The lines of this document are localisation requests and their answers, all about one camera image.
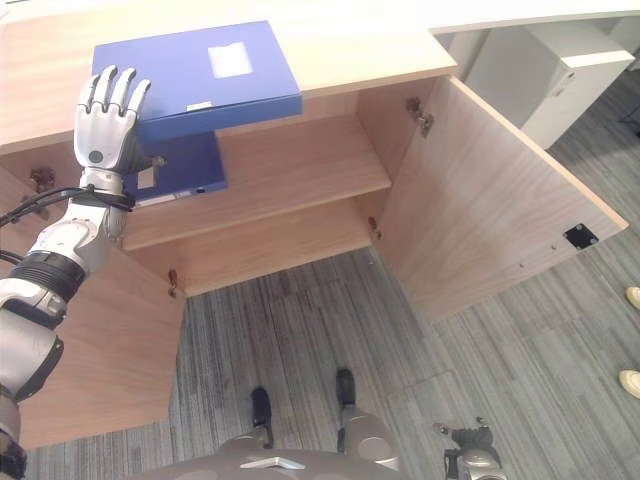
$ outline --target cabinet door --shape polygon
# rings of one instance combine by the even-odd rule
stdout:
[[[0,167],[0,210],[31,195]],[[0,247],[24,254],[48,221],[28,215],[0,230]],[[0,268],[0,278],[7,273]],[[184,297],[168,293],[168,282],[117,248],[103,270],[71,300],[58,327],[64,341],[60,363],[44,388],[20,403],[21,444],[58,443],[151,423],[168,414]]]
[[[433,126],[413,134],[374,245],[429,319],[576,255],[563,234],[578,224],[599,240],[628,226],[459,80],[423,106]]]

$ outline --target white cabinet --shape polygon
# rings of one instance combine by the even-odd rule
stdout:
[[[548,148],[633,59],[584,22],[501,28],[488,35],[466,83]]]

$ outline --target floor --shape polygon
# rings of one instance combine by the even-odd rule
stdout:
[[[251,388],[274,405],[278,447],[333,450],[333,375],[392,428],[413,479],[443,477],[436,421],[494,425],[511,479],[633,480],[640,401],[616,375],[640,368],[640,102],[624,74],[551,149],[631,228],[511,290],[429,325],[369,250],[192,298],[170,418],[31,452],[32,479],[115,479],[206,455],[249,428]]]

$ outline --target desk top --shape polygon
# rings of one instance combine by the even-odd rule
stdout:
[[[79,8],[58,1],[62,10]],[[640,0],[459,0],[437,6],[428,0],[116,0],[95,7],[101,1],[79,12],[28,18],[34,15],[28,7],[31,13],[26,8],[22,16],[15,10],[5,17],[0,153],[71,138],[77,92],[101,43],[266,19],[310,97],[451,72],[455,62],[429,31],[640,14]]]

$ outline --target wooden desk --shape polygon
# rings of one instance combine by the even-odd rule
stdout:
[[[563,232],[578,223],[601,240],[627,226],[447,77],[454,62],[426,31],[365,2],[294,3],[182,1],[160,14],[136,2],[6,27],[0,168],[18,189],[0,208],[32,166],[77,181],[71,110],[97,43],[266,18],[304,99],[302,115],[218,132],[227,190],[130,215],[124,250],[72,302],[64,363],[23,403],[27,447],[166,416],[183,304],[167,296],[169,268],[188,296],[373,245],[437,321],[575,255]],[[433,115],[424,136],[409,98]],[[3,242],[25,251],[34,222]]]

